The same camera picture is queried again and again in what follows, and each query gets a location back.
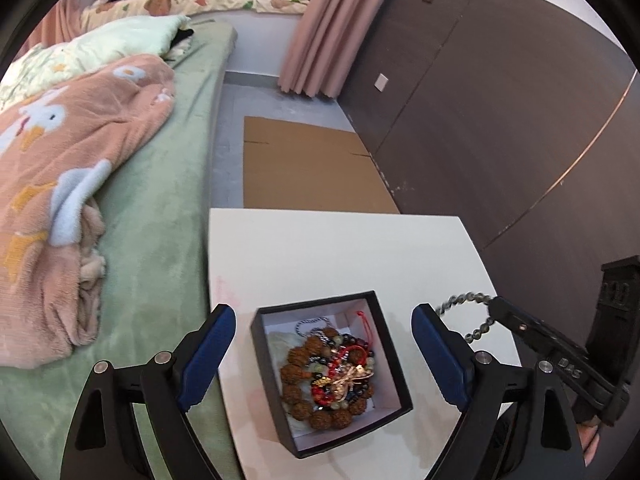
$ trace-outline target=pink curtain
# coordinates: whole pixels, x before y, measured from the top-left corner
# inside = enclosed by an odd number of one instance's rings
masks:
[[[38,43],[48,47],[80,36],[80,12],[80,0],[60,0],[27,38],[16,57],[23,56]]]
[[[338,97],[383,0],[311,0],[289,45],[283,92]]]

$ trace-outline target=brown wall panel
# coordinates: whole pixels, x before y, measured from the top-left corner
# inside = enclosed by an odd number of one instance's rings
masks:
[[[338,99],[373,153],[445,43],[469,0],[386,0]],[[374,83],[383,73],[384,92]]]
[[[374,158],[402,212],[460,216],[481,248],[575,160],[632,73],[544,0],[471,0]]]
[[[640,254],[640,79],[562,186],[481,252],[499,294],[583,344],[603,263]],[[640,424],[640,383],[605,428],[588,478],[606,478]]]

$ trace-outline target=gift box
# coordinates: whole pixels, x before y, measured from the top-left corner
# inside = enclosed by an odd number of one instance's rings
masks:
[[[327,318],[340,334],[367,339],[363,319],[370,327],[369,349],[374,351],[374,375],[369,383],[373,394],[365,413],[354,416],[343,430],[313,430],[306,422],[289,415],[283,403],[280,368],[287,363],[287,351],[304,343],[296,326],[304,320]],[[413,409],[398,355],[375,292],[324,300],[271,306],[257,310],[251,326],[252,339],[262,384],[269,402],[278,438],[295,457],[306,458],[341,446],[381,428]]]

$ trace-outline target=black device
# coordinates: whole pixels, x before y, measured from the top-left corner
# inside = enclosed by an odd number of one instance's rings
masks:
[[[414,339],[445,400],[461,412],[428,480],[583,478],[575,422],[596,418],[613,425],[620,418],[638,349],[640,260],[635,256],[602,269],[598,311],[585,349],[503,298],[488,301],[490,317],[538,352],[533,369],[501,364],[485,351],[474,353],[427,303],[414,309]],[[218,480],[186,412],[202,400],[234,331],[233,311],[219,305],[174,352],[159,352],[147,364],[129,368],[98,362],[69,429],[61,479],[76,480],[90,470],[97,480],[152,480],[131,409],[137,402],[146,404],[172,478]],[[562,382],[578,394],[573,413]],[[504,402],[516,409],[496,445]]]

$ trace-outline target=bedding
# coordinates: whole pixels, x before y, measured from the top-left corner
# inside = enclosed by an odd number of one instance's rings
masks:
[[[212,10],[254,10],[279,14],[304,14],[308,0],[99,0],[81,15],[81,30],[89,32],[126,16],[193,16]]]
[[[0,82],[0,112],[58,83],[133,54],[165,56],[186,16],[131,16],[49,48],[41,44],[11,63]]]
[[[173,79],[158,56],[130,56],[0,115],[0,366],[95,339],[104,223],[86,202],[167,120]]]
[[[0,419],[40,480],[59,479],[66,433],[95,362],[144,363],[173,349],[209,313],[202,197],[210,129],[236,34],[226,23],[193,30],[190,50],[170,63],[174,112],[95,197],[106,225],[98,250],[108,261],[95,342],[35,370],[0,368]],[[169,480],[146,409],[135,410],[154,476]],[[188,417],[223,478],[240,480],[217,379]]]

